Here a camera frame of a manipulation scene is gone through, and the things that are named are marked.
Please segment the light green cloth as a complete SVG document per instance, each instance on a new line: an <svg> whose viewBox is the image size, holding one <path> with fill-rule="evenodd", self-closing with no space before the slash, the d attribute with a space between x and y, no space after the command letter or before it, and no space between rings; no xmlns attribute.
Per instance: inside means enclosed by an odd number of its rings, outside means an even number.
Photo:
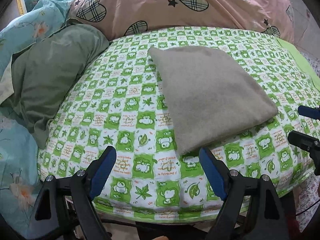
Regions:
<svg viewBox="0 0 320 240"><path fill-rule="evenodd" d="M313 70L310 63L307 59L298 51L298 49L291 43L282 40L281 38L275 38L276 41L279 43L280 46L285 48L288 52L291 53L292 57L294 58L297 66L304 74L308 74L310 76L314 87L319 90L319 77L317 76L316 72Z"/></svg>

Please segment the olive green pillow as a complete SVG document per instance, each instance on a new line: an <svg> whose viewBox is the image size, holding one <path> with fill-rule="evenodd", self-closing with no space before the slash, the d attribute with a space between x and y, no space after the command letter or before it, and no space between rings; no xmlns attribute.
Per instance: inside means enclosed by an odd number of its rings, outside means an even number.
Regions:
<svg viewBox="0 0 320 240"><path fill-rule="evenodd" d="M1 79L1 106L14 110L40 149L67 93L108 46L95 27L72 23L12 55Z"/></svg>

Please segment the beige fleece garment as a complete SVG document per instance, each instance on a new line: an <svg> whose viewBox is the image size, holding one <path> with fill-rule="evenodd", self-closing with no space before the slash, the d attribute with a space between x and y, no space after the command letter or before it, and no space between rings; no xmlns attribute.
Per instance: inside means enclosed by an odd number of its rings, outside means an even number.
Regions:
<svg viewBox="0 0 320 240"><path fill-rule="evenodd" d="M161 76L179 154L237 135L278 113L257 81L222 50L151 47L149 54Z"/></svg>

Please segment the pink heart-patterned quilt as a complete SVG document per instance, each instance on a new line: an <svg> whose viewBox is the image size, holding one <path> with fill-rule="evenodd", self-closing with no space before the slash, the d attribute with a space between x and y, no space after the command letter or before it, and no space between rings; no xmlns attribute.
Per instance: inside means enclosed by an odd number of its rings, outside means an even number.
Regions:
<svg viewBox="0 0 320 240"><path fill-rule="evenodd" d="M253 30L294 41L290 0L75 0L68 16L109 40L191 26Z"/></svg>

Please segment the light blue floral blanket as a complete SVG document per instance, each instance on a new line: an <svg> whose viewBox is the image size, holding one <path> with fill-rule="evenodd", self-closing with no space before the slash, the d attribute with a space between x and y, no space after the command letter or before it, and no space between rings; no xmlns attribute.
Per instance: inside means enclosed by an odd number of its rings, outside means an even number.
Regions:
<svg viewBox="0 0 320 240"><path fill-rule="evenodd" d="M40 190L38 146L28 131L21 89L14 88L11 65L20 53L65 26L74 0L40 0L35 8L1 30L1 216L26 237Z"/></svg>

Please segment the green checkered bed sheet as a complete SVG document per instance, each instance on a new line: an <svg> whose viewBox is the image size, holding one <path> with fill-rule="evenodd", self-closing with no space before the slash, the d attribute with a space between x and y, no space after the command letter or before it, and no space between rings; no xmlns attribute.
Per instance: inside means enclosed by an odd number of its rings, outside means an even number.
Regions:
<svg viewBox="0 0 320 240"><path fill-rule="evenodd" d="M249 30L173 27L114 40L70 90L38 153L41 179L68 177L113 146L117 160L94 206L102 213L156 223L214 219L222 205L197 153L179 156L162 80L150 47L207 46L225 51L278 108L263 125L213 147L242 175L268 175L280 196L312 174L309 155L289 145L291 130L319 136L319 121L300 116L317 107L319 90L275 37Z"/></svg>

